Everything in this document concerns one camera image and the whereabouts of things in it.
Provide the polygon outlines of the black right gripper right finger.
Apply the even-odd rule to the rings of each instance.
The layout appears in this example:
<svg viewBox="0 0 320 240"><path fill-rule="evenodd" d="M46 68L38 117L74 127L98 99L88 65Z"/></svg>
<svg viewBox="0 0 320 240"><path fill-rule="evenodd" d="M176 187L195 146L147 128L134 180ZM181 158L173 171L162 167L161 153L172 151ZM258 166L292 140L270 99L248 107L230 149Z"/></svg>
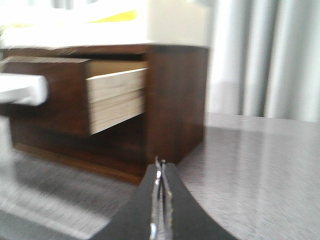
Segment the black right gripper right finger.
<svg viewBox="0 0 320 240"><path fill-rule="evenodd" d="M176 166L160 162L163 226L166 240L236 240L199 205L179 177Z"/></svg>

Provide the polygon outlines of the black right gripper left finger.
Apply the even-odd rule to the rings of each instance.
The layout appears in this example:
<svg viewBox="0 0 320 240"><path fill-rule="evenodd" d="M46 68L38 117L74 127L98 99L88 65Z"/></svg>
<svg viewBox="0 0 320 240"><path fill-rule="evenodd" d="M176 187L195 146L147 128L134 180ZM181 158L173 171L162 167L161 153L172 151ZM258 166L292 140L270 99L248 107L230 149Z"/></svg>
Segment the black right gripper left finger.
<svg viewBox="0 0 320 240"><path fill-rule="evenodd" d="M162 168L158 158L130 199L97 234L95 240L156 240L160 220Z"/></svg>

